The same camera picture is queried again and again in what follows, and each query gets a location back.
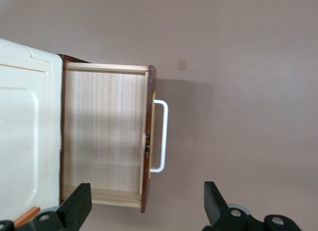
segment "cabinet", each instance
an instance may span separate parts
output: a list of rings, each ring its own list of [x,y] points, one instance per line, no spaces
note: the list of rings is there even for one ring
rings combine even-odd
[[[165,159],[167,105],[154,98],[155,72],[0,40],[0,195],[11,210],[1,219],[56,206],[82,182],[91,183],[93,203],[145,212],[150,172]],[[150,168],[155,103],[165,116],[160,168]]]

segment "wall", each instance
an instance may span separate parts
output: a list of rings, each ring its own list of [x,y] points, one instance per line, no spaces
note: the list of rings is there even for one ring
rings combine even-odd
[[[153,175],[147,212],[94,205],[82,230],[201,230],[208,224],[206,180],[258,219],[283,214],[315,230],[317,5],[0,0],[3,39],[158,70],[158,98],[170,105],[168,151],[165,171]],[[178,70],[178,60],[187,60],[186,70]]]

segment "wood grain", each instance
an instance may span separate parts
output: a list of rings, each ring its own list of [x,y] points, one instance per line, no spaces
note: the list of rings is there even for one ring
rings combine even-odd
[[[75,186],[64,186],[64,199],[76,189]],[[92,202],[95,204],[141,207],[141,194],[132,191],[91,188]]]
[[[64,120],[65,120],[65,81],[67,62],[88,63],[68,55],[59,55],[63,61],[62,67],[62,95],[61,95],[61,150],[60,150],[60,204],[63,202],[63,177],[64,177]]]
[[[65,185],[89,182],[94,189],[140,194],[147,81],[148,73],[76,71],[67,65]]]

